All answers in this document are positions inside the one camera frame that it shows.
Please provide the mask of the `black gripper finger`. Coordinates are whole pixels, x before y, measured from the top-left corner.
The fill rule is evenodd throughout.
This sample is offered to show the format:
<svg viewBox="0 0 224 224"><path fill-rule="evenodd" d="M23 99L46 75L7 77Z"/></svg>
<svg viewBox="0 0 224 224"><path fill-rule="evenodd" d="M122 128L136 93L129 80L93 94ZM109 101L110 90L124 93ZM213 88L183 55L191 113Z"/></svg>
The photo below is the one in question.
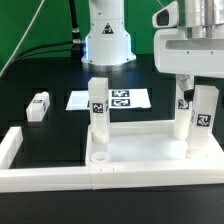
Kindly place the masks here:
<svg viewBox="0 0 224 224"><path fill-rule="evenodd" d="M178 75L177 83L178 83L180 90L182 91L183 96L186 96L187 94L189 94L193 91L194 79L192 76Z"/></svg>

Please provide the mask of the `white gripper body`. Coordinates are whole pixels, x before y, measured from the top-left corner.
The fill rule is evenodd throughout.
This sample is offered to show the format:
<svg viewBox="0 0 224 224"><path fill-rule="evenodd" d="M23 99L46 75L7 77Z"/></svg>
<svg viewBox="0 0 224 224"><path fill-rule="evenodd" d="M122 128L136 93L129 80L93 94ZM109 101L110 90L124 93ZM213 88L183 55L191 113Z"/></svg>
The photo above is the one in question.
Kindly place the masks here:
<svg viewBox="0 0 224 224"><path fill-rule="evenodd" d="M154 60L161 73L224 79L224 27L207 39L187 39L178 28L160 29L154 36Z"/></svg>

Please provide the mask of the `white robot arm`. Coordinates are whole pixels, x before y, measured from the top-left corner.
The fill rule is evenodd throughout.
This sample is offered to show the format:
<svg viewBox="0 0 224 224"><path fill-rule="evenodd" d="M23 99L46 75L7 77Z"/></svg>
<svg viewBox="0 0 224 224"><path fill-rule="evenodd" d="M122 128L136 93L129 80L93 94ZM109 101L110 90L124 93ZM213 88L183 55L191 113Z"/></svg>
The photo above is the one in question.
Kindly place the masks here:
<svg viewBox="0 0 224 224"><path fill-rule="evenodd" d="M124 27L124 0L89 0L83 66L117 71L136 59ZM188 76L224 78L224 0L173 0L152 17L154 62L183 89Z"/></svg>

